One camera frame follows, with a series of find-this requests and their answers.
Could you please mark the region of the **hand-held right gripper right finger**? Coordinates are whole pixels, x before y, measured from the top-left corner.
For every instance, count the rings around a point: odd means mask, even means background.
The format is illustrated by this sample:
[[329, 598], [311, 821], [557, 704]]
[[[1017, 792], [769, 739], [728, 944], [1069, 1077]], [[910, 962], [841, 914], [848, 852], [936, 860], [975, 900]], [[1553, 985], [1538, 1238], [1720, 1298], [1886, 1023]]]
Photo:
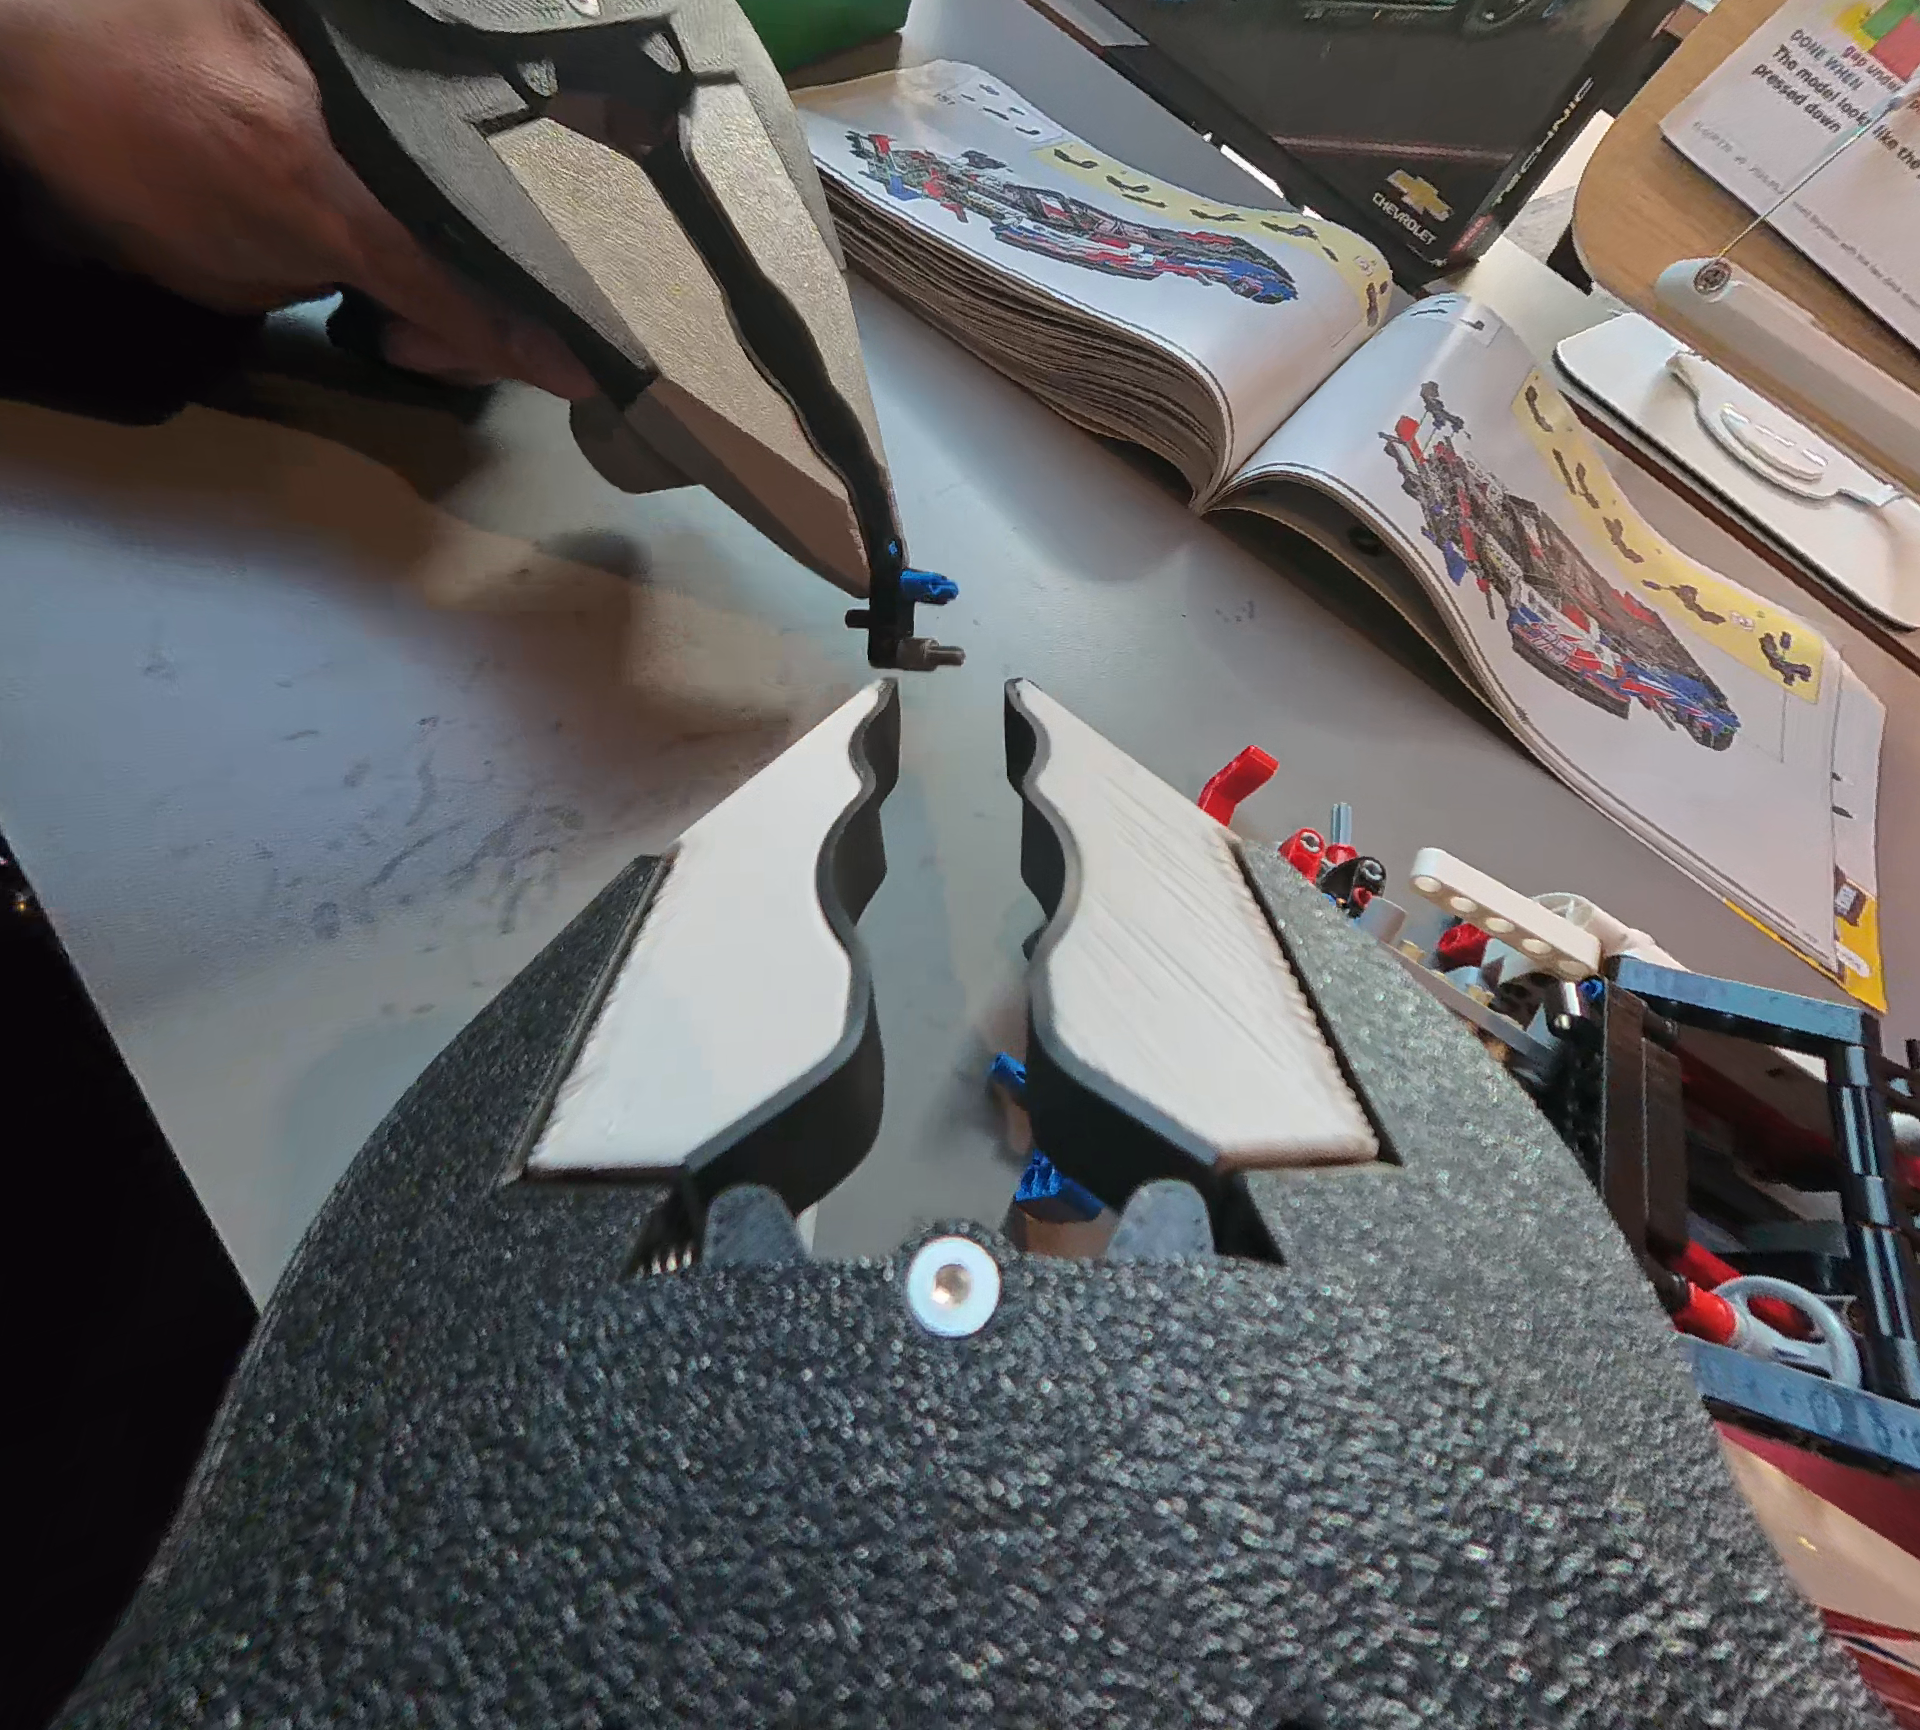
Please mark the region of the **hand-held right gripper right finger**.
[[1251, 1173], [1380, 1161], [1236, 835], [1025, 678], [1003, 687], [1035, 1146], [1121, 1212], [1184, 1182], [1211, 1212]]

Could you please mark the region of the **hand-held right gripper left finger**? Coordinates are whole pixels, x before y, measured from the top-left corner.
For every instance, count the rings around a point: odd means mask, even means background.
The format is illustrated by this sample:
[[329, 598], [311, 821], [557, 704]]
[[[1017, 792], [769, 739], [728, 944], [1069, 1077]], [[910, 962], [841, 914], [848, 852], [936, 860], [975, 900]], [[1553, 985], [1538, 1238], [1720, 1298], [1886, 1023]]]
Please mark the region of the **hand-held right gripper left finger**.
[[557, 1044], [529, 1187], [664, 1189], [697, 1233], [743, 1187], [804, 1221], [859, 1166], [884, 1056], [855, 926], [898, 778], [876, 681], [680, 835]]

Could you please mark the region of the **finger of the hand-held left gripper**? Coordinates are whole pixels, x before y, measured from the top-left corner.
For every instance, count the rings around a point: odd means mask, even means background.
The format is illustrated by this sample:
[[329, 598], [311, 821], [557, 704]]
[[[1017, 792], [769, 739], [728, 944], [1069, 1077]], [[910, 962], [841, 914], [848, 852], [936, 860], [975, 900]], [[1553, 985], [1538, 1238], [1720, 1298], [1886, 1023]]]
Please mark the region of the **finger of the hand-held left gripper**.
[[813, 575], [868, 598], [873, 569], [855, 567], [864, 548], [848, 494], [757, 377], [660, 196], [657, 150], [643, 164], [548, 114], [492, 131], [490, 150], [610, 307], [615, 364], [649, 374], [633, 399], [600, 405], [615, 423], [576, 413], [592, 466], [629, 492], [704, 488]]
[[757, 377], [843, 490], [864, 550], [855, 567], [904, 567], [846, 269], [795, 113], [767, 126], [745, 86], [691, 86], [655, 149], [655, 189]]

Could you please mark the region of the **black brick piece with pins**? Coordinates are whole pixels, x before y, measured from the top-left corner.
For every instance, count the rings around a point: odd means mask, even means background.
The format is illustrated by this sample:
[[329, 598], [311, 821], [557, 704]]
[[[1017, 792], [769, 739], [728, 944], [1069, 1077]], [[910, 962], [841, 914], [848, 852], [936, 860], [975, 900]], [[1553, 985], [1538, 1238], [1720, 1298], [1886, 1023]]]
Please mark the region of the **black brick piece with pins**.
[[920, 609], [945, 609], [955, 598], [958, 584], [951, 578], [910, 567], [904, 543], [893, 538], [876, 560], [865, 604], [843, 614], [843, 628], [864, 633], [868, 663], [876, 668], [933, 672], [961, 666], [966, 663], [961, 647], [916, 633]]

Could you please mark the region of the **grey desk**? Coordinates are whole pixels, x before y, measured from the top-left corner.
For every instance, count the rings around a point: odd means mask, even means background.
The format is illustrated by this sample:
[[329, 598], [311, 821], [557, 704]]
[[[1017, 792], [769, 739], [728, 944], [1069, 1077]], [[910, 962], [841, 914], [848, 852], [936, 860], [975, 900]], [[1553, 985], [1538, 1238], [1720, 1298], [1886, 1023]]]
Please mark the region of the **grey desk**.
[[[996, 1225], [986, 1099], [1024, 1042], [1002, 682], [1163, 783], [1259, 745], [1269, 839], [1355, 808], [1402, 882], [1444, 849], [1579, 893], [1684, 962], [1832, 996], [1524, 757], [1377, 602], [1273, 526], [1196, 519], [854, 288], [914, 560], [966, 666], [899, 682], [885, 882], [861, 921], [884, 1107], [817, 1246]], [[868, 678], [840, 594], [707, 494], [627, 497], [565, 410], [461, 420], [321, 382], [320, 326], [238, 413], [155, 428], [4, 408], [4, 837], [253, 1301], [393, 1100], [633, 857]]]

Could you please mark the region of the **person's left hand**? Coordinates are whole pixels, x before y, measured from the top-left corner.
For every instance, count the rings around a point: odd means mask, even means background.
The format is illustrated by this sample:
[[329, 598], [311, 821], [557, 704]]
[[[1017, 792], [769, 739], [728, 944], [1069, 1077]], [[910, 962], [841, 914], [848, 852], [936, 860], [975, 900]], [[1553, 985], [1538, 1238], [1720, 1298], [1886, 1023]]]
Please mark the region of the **person's left hand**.
[[374, 201], [257, 0], [1, 0], [1, 141], [78, 238], [165, 292], [230, 317], [355, 292], [399, 371], [595, 392]]

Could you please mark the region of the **open instruction booklet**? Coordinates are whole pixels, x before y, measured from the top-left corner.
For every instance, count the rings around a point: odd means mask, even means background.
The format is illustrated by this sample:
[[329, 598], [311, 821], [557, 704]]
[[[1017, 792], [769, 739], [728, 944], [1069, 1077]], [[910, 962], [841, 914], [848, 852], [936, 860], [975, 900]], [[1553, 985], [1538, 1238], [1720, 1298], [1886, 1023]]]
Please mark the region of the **open instruction booklet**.
[[1541, 769], [1886, 1006], [1882, 703], [1805, 618], [1643, 519], [1491, 309], [1394, 315], [1357, 234], [1130, 168], [967, 63], [817, 89], [800, 114], [854, 266], [1153, 455], [1193, 514], [1345, 567]]

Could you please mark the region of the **brick car assembly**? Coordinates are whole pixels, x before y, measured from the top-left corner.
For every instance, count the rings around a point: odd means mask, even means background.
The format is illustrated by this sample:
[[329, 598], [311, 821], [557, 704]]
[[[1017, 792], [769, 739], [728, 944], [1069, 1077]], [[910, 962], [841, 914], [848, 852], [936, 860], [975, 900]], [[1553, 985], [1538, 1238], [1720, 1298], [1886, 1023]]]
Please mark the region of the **brick car assembly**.
[[[1263, 753], [1244, 750], [1203, 787], [1196, 806], [1234, 833], [1240, 798], [1273, 772], [1276, 763]], [[1355, 971], [1351, 960], [1360, 946], [1374, 943], [1363, 919], [1377, 900], [1380, 871], [1355, 854], [1331, 850], [1310, 833], [1271, 852], [1253, 850], [1238, 835], [1236, 840], [1249, 882], [1381, 1145], [1380, 1161], [1371, 1164], [1287, 1168], [1287, 1174], [1408, 1166], [1380, 1094], [1363, 1077], [1357, 1039], [1331, 1017], [1329, 995], [1307, 976], [1303, 935], [1280, 912], [1281, 902], [1306, 902], [1303, 887], [1311, 887], [1315, 902], [1307, 904], [1303, 925], [1322, 931], [1334, 921], [1353, 923], [1334, 932], [1329, 954], [1342, 980], [1368, 985], [1371, 971]], [[1828, 1430], [1815, 1424], [1811, 1405], [1854, 1392], [1915, 1409], [1915, 1251], [1903, 1211], [1908, 1146], [1893, 1131], [1898, 1114], [1915, 1112], [1908, 1096], [1915, 1065], [1893, 1067], [1882, 1054], [1878, 1023], [1864, 1012], [1684, 971], [1666, 956], [1631, 946], [1627, 932], [1611, 923], [1574, 923], [1544, 902], [1501, 890], [1464, 865], [1447, 865], [1437, 852], [1415, 860], [1414, 885], [1442, 900], [1454, 919], [1442, 936], [1439, 960], [1462, 969], [1474, 954], [1474, 939], [1483, 939], [1488, 951], [1511, 960], [1541, 1032], [1521, 1026], [1513, 1015], [1478, 1005], [1449, 974], [1394, 953], [1383, 960], [1403, 985], [1376, 993], [1371, 1009], [1399, 1012], [1420, 1002], [1436, 1010], [1447, 1030], [1462, 1030], [1474, 1054], [1511, 1085], [1558, 1138], [1674, 1333], [1698, 1346], [1734, 1353], [1752, 1372], [1767, 1368], [1775, 1374], [1770, 1398], [1708, 1396], [1709, 1405], [1770, 1428], [1815, 1436], [1835, 1453], [1868, 1456], [1872, 1448], [1848, 1426]], [[1828, 1107], [1828, 1141], [1811, 1148], [1811, 1158], [1814, 1168], [1828, 1171], [1819, 1190], [1835, 1196], [1844, 1262], [1834, 1292], [1739, 1271], [1695, 1241], [1690, 1223], [1690, 1107], [1708, 1117], [1722, 1114], [1712, 1094], [1725, 1093], [1734, 1148], [1763, 1146], [1763, 1125], [1780, 1117], [1732, 1063], [1698, 1050], [1700, 1039], [1775, 1056], [1783, 1070], [1811, 1070]], [[1232, 1238], [1251, 1196], [1249, 1179], [1281, 1174], [1251, 1171], [1236, 1176], [1217, 1212], [1190, 1182], [1171, 1179], [1141, 1184], [1113, 1212], [1038, 1146], [1025, 1063], [997, 1060], [994, 1070], [1024, 1110], [1035, 1154], [1060, 1176], [1069, 1202], [1090, 1202], [1118, 1216], [1139, 1190], [1179, 1187], [1205, 1207], [1214, 1236]]]

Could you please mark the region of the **person's dark clothing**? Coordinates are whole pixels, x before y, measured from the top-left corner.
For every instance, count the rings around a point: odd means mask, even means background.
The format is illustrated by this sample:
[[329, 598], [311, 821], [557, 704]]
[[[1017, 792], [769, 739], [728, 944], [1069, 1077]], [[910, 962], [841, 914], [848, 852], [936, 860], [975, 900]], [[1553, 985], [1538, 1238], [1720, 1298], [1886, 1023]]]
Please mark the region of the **person's dark clothing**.
[[1, 850], [1, 1725], [59, 1714], [147, 1573], [257, 1313]]

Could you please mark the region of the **white flat tray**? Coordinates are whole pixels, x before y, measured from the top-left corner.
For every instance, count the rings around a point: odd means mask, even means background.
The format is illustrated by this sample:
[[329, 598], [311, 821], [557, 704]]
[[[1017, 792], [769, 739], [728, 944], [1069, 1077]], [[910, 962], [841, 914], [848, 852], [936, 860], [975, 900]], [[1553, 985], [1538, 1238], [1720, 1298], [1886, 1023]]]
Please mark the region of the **white flat tray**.
[[1569, 392], [1775, 554], [1896, 633], [1917, 628], [1917, 504], [1638, 315], [1555, 345]]

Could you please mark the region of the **wooden side table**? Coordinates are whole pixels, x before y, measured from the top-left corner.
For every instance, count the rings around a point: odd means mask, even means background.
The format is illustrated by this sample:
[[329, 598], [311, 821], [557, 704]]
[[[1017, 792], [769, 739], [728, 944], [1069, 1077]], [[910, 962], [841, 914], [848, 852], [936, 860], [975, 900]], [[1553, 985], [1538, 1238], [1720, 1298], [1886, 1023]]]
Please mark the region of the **wooden side table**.
[[[1639, 312], [1668, 337], [1700, 350], [1798, 420], [1861, 452], [1868, 464], [1915, 480], [1913, 459], [1889, 459], [1805, 396], [1775, 352], [1744, 354], [1716, 345], [1698, 317], [1662, 303], [1662, 274], [1708, 258], [1752, 219], [1745, 204], [1701, 175], [1664, 136], [1666, 117], [1735, 57], [1789, 0], [1722, 0], [1619, 114], [1588, 161], [1574, 204], [1575, 250], [1596, 288]], [[1884, 326], [1814, 262], [1772, 231], [1745, 236], [1734, 262], [1835, 333], [1861, 360], [1917, 392], [1915, 346]]]

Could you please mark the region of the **white clip stand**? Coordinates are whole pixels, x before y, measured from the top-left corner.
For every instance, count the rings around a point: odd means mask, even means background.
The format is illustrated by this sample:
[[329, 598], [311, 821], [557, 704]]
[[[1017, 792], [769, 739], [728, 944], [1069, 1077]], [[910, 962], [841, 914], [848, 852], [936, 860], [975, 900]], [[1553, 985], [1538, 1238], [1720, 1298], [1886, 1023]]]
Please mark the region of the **white clip stand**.
[[1748, 207], [1717, 254], [1679, 261], [1659, 303], [1716, 345], [1775, 354], [1805, 399], [1892, 461], [1915, 459], [1915, 391], [1861, 359], [1819, 319], [1754, 279], [1734, 248], [1772, 231], [1879, 324], [1915, 346], [1915, 76], [1819, 97], [1762, 63], [1701, 86], [1662, 124], [1666, 143]]

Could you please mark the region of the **printed paper sheet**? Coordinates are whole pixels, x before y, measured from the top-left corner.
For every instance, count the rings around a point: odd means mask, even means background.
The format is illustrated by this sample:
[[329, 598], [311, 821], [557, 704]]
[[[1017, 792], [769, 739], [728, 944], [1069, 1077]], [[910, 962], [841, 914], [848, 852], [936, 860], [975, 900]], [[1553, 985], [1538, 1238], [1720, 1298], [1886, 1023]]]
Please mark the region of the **printed paper sheet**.
[[1664, 141], [1917, 343], [1917, 0], [1788, 0]]

